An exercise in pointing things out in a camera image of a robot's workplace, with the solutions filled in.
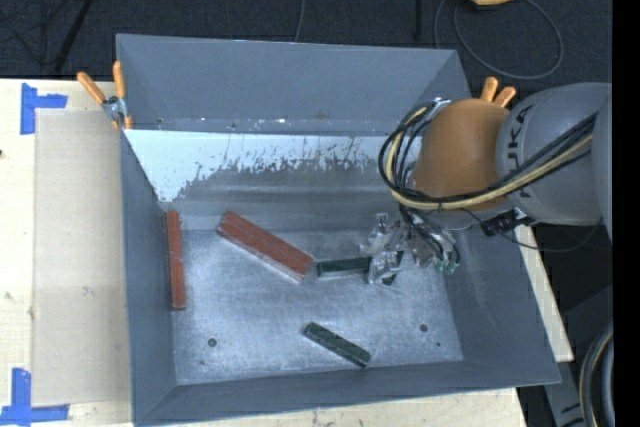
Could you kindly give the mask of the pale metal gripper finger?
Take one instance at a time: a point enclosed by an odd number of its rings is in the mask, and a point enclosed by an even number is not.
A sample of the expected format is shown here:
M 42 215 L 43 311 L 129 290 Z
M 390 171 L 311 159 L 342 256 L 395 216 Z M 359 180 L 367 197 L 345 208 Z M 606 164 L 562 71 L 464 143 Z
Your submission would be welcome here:
M 404 256 L 403 250 L 385 250 L 374 255 L 369 263 L 367 282 L 371 285 L 382 284 L 391 286 L 399 272 Z
M 378 213 L 374 227 L 366 240 L 359 245 L 359 254 L 378 255 L 383 252 L 396 251 L 402 234 L 403 224 L 398 217 L 390 217 L 387 213 Z

